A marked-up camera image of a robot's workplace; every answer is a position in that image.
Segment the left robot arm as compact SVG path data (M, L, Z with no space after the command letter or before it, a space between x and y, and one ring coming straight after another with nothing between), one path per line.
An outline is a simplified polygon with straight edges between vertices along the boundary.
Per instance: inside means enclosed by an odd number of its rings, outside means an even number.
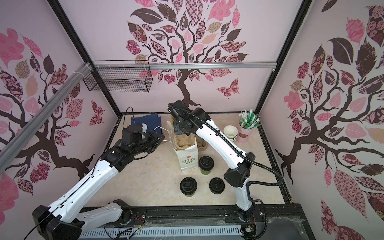
M121 199L88 212L81 212L86 203L109 180L128 164L139 160L139 154L148 156L163 142L161 132L146 132L142 124L123 129L122 138L105 151L95 167L74 187L48 207L38 206L32 213L36 229L45 240L77 240L81 235L117 222L129 224L133 212Z

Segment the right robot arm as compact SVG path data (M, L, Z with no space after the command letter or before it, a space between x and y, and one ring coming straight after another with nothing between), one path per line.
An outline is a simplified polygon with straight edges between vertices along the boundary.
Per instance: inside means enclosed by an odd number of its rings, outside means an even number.
M270 167L257 163L252 152L246 153L232 143L202 108L196 108L192 111L178 100L168 104L168 111L177 121L176 132L199 136L225 160L229 169L224 174L224 179L235 188L237 215L242 221L249 221L257 202L251 197L250 185L279 187L284 181L281 174ZM252 166L272 173L276 177L276 182L251 181Z

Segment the black cup lid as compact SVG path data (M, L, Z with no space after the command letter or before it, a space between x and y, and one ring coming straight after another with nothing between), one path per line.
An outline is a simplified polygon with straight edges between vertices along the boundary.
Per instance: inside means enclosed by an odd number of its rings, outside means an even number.
M197 188L197 181L192 177L186 177L180 182L180 190L183 194L193 194Z
M198 165L202 171L211 171L214 168L214 160L209 156L203 156L199 159Z

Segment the green paper coffee cup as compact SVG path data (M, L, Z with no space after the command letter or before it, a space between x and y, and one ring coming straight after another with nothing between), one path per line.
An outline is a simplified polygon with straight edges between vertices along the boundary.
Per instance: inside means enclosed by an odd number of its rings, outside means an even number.
M211 170L204 170L204 169L200 169L201 173L203 175L209 175L211 173Z

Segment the pulp cup carrier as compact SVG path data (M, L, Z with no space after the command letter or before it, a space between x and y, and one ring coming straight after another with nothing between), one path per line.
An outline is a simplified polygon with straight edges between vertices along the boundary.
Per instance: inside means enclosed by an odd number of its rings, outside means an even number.
M194 135L173 135L171 140L176 151L186 150L196 144Z

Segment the white illustrated paper bag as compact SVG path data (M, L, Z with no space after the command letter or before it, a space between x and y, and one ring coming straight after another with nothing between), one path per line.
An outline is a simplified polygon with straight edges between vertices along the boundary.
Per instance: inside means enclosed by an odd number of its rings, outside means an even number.
M168 133L169 139L167 141L171 143L172 148L174 149L173 141L171 140L172 136L175 135L173 121L167 121L167 127L166 128L160 127L160 128L162 130L166 131L166 133ZM191 169L198 167L197 140L196 140L196 144L194 146L189 147L186 150L176 151L174 149L174 151L178 157L179 165L180 165L182 172L185 172L185 171L188 171L188 170L191 170Z

